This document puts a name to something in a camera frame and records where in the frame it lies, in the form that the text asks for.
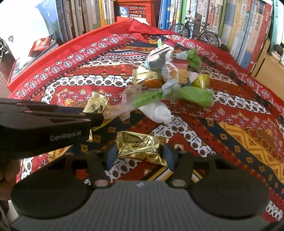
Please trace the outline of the person left hand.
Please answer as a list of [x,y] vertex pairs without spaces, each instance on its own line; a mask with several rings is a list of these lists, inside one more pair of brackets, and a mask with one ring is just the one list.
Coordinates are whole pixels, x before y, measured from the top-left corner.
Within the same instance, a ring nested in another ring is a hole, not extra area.
[[20,160],[10,160],[5,166],[1,166],[1,201],[11,199],[11,191],[16,184],[16,176],[20,171]]

